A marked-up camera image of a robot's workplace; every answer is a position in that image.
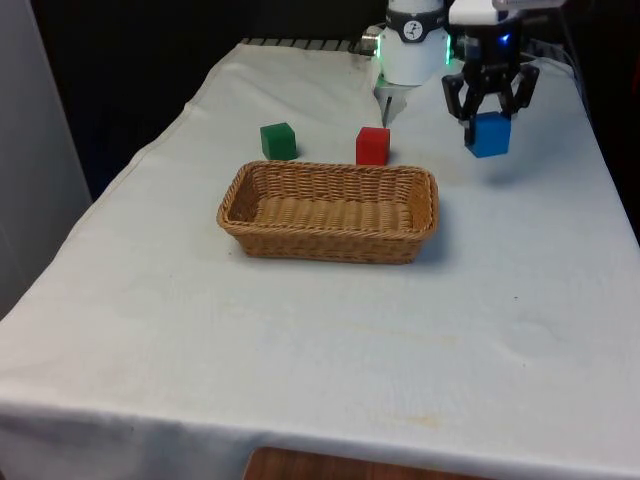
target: black background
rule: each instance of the black background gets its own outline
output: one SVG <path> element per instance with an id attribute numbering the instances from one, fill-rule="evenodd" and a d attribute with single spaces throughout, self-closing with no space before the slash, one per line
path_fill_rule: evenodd
<path id="1" fill-rule="evenodd" d="M 640 0 L 572 0 L 594 129 L 640 233 L 640 103 L 632 95 Z M 97 197 L 159 135 L 243 37 L 341 39 L 386 0 L 32 0 L 89 188 Z M 551 24 L 541 32 L 560 40 Z"/>

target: wicker basket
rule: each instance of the wicker basket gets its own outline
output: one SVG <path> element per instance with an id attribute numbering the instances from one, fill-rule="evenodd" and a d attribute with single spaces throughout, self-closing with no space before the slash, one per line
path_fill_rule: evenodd
<path id="1" fill-rule="evenodd" d="M 438 225 L 438 187 L 416 167 L 254 162 L 218 224 L 250 256 L 411 263 Z"/>

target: red cube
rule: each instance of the red cube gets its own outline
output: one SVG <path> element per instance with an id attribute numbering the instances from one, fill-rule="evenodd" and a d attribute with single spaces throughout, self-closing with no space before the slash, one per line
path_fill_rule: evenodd
<path id="1" fill-rule="evenodd" d="M 356 163 L 383 167 L 389 161 L 390 147 L 391 130 L 364 127 L 356 140 Z"/>

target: basket rim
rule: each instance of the basket rim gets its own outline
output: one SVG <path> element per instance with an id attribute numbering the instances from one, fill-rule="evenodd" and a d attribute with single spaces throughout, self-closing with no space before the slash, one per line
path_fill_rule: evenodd
<path id="1" fill-rule="evenodd" d="M 423 229 L 411 229 L 411 230 L 393 230 L 381 232 L 378 230 L 364 230 L 358 228 L 344 228 L 344 227 L 305 227 L 305 226 L 291 226 L 287 224 L 257 224 L 253 222 L 240 222 L 235 220 L 229 220 L 229 213 L 231 205 L 235 196 L 242 185 L 245 177 L 258 166 L 269 166 L 279 169 L 308 169 L 315 170 L 344 170 L 348 171 L 362 171 L 362 172 L 379 172 L 381 169 L 388 171 L 401 171 L 406 173 L 414 173 L 423 175 L 427 182 L 430 193 L 430 210 L 431 219 Z M 431 172 L 415 166 L 394 166 L 394 167 L 371 167 L 366 165 L 349 165 L 349 164 L 332 164 L 332 163 L 311 163 L 311 162 L 273 162 L 258 160 L 243 165 L 236 174 L 232 184 L 229 186 L 224 200 L 218 209 L 217 223 L 220 227 L 227 231 L 232 236 L 237 235 L 249 235 L 249 234 L 286 234 L 286 235 L 321 235 L 321 236 L 338 236 L 344 237 L 348 235 L 354 238 L 362 239 L 376 239 L 376 240 L 409 240 L 409 241 L 422 241 L 432 235 L 438 224 L 438 185 L 435 181 L 435 177 Z"/>

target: wooden floor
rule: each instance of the wooden floor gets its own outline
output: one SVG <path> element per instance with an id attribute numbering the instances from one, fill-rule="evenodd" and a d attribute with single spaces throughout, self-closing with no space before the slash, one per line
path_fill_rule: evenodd
<path id="1" fill-rule="evenodd" d="M 249 462 L 244 480 L 481 480 L 476 477 L 344 458 L 264 448 Z"/>

